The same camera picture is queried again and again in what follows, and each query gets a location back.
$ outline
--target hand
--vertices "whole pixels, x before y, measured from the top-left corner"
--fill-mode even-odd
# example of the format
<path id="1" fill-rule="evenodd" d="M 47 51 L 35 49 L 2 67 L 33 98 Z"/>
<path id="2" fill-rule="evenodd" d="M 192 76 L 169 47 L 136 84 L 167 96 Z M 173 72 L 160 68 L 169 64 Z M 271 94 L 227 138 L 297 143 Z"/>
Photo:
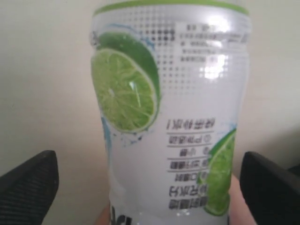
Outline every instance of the hand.
<path id="1" fill-rule="evenodd" d="M 240 183 L 238 179 L 232 176 L 231 188 L 231 206 L 230 206 L 230 220 L 231 225 L 255 225 L 255 221 L 245 203 L 242 192 L 240 190 Z M 107 206 L 101 213 L 95 225 L 109 225 L 110 208 Z"/>

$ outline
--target lime illustration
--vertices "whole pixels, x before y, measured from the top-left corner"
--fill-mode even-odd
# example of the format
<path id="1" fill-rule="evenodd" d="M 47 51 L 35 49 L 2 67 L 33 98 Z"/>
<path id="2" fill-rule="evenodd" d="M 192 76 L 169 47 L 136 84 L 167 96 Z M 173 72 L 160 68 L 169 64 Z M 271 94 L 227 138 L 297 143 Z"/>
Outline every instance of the lime illustration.
<path id="1" fill-rule="evenodd" d="M 235 134 L 236 129 L 227 134 L 212 149 L 210 173 L 205 181 L 199 181 L 208 184 L 208 203 L 205 210 L 214 216 L 222 216 L 229 209 L 228 191 L 231 184 Z"/>
<path id="2" fill-rule="evenodd" d="M 146 130 L 159 109 L 159 77 L 149 50 L 127 33 L 99 37 L 92 58 L 92 78 L 109 124 L 123 133 Z"/>

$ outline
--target bottle label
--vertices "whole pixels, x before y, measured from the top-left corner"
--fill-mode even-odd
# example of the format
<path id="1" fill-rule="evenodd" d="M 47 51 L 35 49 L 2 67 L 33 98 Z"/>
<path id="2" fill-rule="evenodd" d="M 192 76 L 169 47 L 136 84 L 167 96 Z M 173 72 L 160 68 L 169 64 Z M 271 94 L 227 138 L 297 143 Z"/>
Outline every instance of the bottle label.
<path id="1" fill-rule="evenodd" d="M 112 225 L 224 225 L 249 18 L 199 5 L 94 15 Z"/>

